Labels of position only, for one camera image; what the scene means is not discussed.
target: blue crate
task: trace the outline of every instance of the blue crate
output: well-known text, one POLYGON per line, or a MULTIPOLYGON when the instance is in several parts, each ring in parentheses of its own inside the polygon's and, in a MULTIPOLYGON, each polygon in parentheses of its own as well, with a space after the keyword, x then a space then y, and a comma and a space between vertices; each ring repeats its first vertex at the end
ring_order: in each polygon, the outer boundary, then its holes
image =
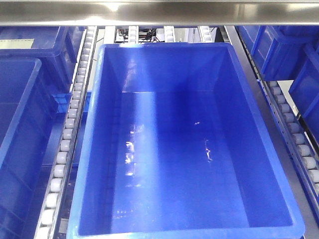
POLYGON ((311 133, 319 142, 319 48, 315 51, 311 44, 307 44, 304 51, 307 60, 289 93, 311 133))
POLYGON ((0 58, 0 238, 21 238, 57 104, 41 61, 0 58))
POLYGON ((265 81, 294 80, 306 60, 304 44, 315 41, 313 36, 286 36, 273 26, 237 29, 265 81))
POLYGON ((3 27, 0 39, 34 39, 34 42, 31 49, 1 49, 0 56, 39 58, 51 93, 67 93, 81 36, 78 27, 3 27))
POLYGON ((274 26, 281 31, 285 36, 319 36, 319 26, 274 26))
POLYGON ((67 238, 304 231, 230 44, 100 48, 67 238))
MULTIPOLYGON (((53 96, 55 101, 58 103, 58 113, 65 113, 68 111, 69 108, 69 103, 71 99, 71 93, 67 94, 56 94, 53 96)), ((87 112, 89 109, 90 105, 90 99, 91 99, 91 92, 88 91, 86 93, 86 98, 85 98, 85 105, 84 105, 84 110, 83 112, 87 112)))

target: plastic crate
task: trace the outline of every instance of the plastic crate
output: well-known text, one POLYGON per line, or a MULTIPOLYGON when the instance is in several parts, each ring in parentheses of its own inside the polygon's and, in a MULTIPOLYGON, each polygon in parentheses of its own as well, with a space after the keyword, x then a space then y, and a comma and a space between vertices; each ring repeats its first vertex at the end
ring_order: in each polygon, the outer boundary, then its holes
MULTIPOLYGON (((71 99, 71 93, 56 94, 56 95, 54 95, 54 99, 58 103, 58 110, 57 110, 58 113, 65 113, 65 112, 68 111, 69 102, 70 102, 70 99, 71 99)), ((88 111, 89 105, 90 105, 90 99, 91 99, 91 92, 88 91, 86 93, 85 105, 84 105, 83 112, 87 112, 88 111)))
POLYGON ((307 127, 319 142, 319 49, 315 51, 312 45, 307 44, 304 51, 307 60, 289 93, 307 127))
POLYGON ((237 29, 265 81, 294 80, 306 60, 304 44, 315 40, 313 36, 286 36, 273 26, 237 29))
POLYGON ((41 61, 0 58, 0 238, 21 236, 57 104, 41 61))
POLYGON ((230 44, 100 48, 68 239, 304 231, 230 44))
POLYGON ((286 36, 319 36, 319 26, 274 26, 286 36))
POLYGON ((3 27, 0 39, 34 39, 31 49, 1 49, 0 56, 36 57, 52 94, 69 92, 82 31, 78 27, 3 27))

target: roller conveyor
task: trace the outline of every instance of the roller conveyor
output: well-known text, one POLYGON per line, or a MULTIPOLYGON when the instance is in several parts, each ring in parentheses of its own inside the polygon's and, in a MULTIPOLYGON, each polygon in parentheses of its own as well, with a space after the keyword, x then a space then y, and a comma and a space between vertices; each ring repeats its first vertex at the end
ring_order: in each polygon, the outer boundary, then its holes
POLYGON ((78 56, 73 75, 73 87, 68 112, 61 133, 59 148, 49 177, 39 221, 35 231, 35 239, 55 238, 57 225, 60 223, 59 213, 64 200, 66 184, 71 172, 75 152, 77 133, 82 118, 88 77, 94 55, 97 27, 88 27, 83 34, 82 51, 78 56))

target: metal rail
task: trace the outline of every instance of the metal rail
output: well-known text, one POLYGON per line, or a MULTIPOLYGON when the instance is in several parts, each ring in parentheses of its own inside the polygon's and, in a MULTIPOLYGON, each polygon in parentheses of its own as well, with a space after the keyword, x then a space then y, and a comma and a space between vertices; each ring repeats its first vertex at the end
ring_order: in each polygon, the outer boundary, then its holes
POLYGON ((319 24, 319 0, 0 0, 0 25, 319 24))
POLYGON ((59 147, 54 159, 42 208, 36 227, 35 239, 53 239, 59 223, 61 203, 72 166, 85 104, 88 78, 94 55, 97 27, 88 27, 81 42, 82 50, 73 74, 72 97, 65 117, 59 147))

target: stainless steel bar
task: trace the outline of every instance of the stainless steel bar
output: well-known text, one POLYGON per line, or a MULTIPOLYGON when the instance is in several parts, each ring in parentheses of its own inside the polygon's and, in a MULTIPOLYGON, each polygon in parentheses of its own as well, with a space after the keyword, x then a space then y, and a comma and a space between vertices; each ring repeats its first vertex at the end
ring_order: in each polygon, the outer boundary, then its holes
POLYGON ((47 189, 41 207, 36 227, 35 239, 53 239, 57 231, 57 223, 64 191, 69 179, 72 161, 77 141, 77 133, 82 118, 88 79, 91 72, 97 27, 88 27, 85 30, 81 46, 81 54, 77 59, 73 75, 72 97, 66 113, 59 147, 52 164, 47 189))
POLYGON ((237 53, 237 56, 239 58, 239 61, 242 65, 242 68, 244 70, 244 73, 247 77, 248 83, 251 87, 251 90, 254 94, 254 97, 256 99, 256 102, 259 106, 259 109, 262 113, 262 116, 264 118, 264 122, 268 128, 268 132, 271 136, 271 139, 274 143, 274 147, 276 149, 276 152, 279 156, 279 159, 281 161, 281 165, 284 169, 284 172, 286 174, 286 177, 289 181, 290 187, 294 193, 295 199, 298 203, 299 209, 303 215, 305 224, 306 224, 306 233, 305 238, 306 239, 317 239, 319 235, 319 228, 316 223, 315 217, 313 215, 312 208, 310 207, 307 197, 305 195, 305 192, 301 186, 301 183, 299 181, 299 178, 297 176, 297 173, 295 171, 295 168, 293 166, 293 163, 290 159, 290 155, 288 154, 286 150, 286 142, 283 141, 283 136, 279 132, 272 113, 270 112, 269 105, 267 104, 265 100, 265 96, 259 86, 259 83, 257 81, 257 78, 255 76, 254 70, 252 69, 251 63, 247 58, 247 55, 245 53, 245 50, 243 48, 243 45, 240 41, 240 38, 236 32, 236 29, 234 26, 226 26, 225 30, 227 32, 228 38, 230 40, 230 43, 234 46, 235 51, 237 53))
POLYGON ((319 0, 0 0, 0 25, 319 24, 319 0))

